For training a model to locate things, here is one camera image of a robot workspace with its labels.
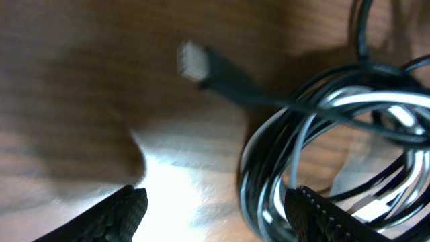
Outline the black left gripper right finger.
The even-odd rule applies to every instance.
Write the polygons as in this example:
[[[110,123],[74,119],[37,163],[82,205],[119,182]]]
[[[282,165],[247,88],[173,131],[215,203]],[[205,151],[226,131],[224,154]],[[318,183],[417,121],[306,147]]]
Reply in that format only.
[[[286,190],[284,210],[299,241],[392,241],[306,186]]]

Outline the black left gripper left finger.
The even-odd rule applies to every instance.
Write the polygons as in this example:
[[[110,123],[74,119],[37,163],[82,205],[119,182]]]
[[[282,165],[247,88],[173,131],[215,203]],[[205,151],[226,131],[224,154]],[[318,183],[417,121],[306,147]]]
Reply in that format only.
[[[35,242],[131,242],[147,208],[146,189],[126,185]]]

